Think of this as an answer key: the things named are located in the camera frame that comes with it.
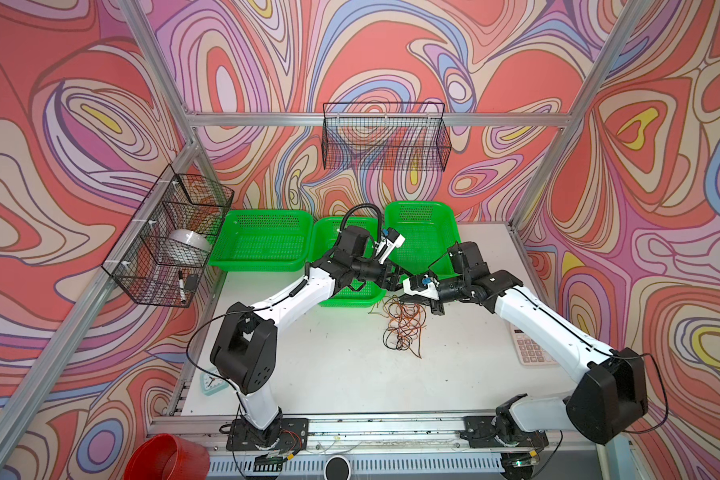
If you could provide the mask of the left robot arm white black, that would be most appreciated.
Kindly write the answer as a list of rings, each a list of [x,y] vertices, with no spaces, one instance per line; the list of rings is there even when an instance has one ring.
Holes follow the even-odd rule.
[[[268,381],[276,367],[282,330],[354,281],[388,291],[402,287],[402,277],[408,271],[391,261],[390,256],[405,244],[405,237],[381,225],[376,229],[377,236],[372,237],[368,230],[351,225],[351,215],[362,209],[381,213],[369,203],[351,208],[342,218],[332,247],[305,265],[301,279],[252,306],[238,302],[221,318],[210,362],[217,374],[231,384],[243,418],[256,430],[269,429],[281,415]]]

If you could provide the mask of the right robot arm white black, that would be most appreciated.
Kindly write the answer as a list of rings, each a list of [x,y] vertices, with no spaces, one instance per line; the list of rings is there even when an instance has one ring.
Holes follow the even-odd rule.
[[[519,328],[575,382],[570,392],[546,397],[519,394],[495,410],[492,430],[509,444],[515,436],[575,430],[604,445],[648,411],[645,362],[630,348],[616,350],[584,333],[535,296],[506,270],[492,271],[474,242],[457,243],[447,255],[454,275],[432,273],[404,280],[404,303],[441,314],[448,302],[479,305]]]

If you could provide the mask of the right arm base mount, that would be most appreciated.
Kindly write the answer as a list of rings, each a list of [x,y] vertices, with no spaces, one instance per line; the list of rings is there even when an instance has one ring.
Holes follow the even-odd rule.
[[[543,431],[522,431],[507,415],[466,416],[464,429],[459,437],[470,448],[533,448],[544,449],[549,445]]]

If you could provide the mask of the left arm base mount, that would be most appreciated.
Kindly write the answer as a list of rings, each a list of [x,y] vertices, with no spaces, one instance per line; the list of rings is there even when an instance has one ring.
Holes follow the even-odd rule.
[[[227,451],[298,453],[308,444],[309,420],[303,417],[275,419],[269,427],[260,430],[245,419],[236,419],[223,425],[220,432],[227,434]]]

